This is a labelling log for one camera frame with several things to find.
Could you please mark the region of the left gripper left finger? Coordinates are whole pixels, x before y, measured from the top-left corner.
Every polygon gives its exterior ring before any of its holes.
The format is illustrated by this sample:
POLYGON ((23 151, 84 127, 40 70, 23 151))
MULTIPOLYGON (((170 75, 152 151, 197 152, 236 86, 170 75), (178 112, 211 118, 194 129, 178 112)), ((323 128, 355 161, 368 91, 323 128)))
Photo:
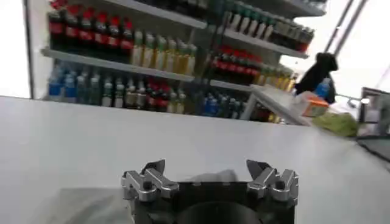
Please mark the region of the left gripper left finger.
POLYGON ((179 183, 167 179, 164 170, 165 160, 161 159, 147 163, 141 172, 125 171, 121 177, 123 199, 141 202, 172 199, 179 191, 179 183))

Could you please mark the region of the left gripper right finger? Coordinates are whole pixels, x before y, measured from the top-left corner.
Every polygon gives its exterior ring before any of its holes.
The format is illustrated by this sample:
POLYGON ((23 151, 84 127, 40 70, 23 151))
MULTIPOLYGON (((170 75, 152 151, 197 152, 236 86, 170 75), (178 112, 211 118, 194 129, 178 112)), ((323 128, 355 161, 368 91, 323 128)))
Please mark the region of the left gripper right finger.
POLYGON ((251 159, 246 161, 252 181, 247 183, 247 191, 257 199, 271 197, 278 202, 297 202, 299 177, 295 171, 286 169, 280 173, 266 162, 251 159))

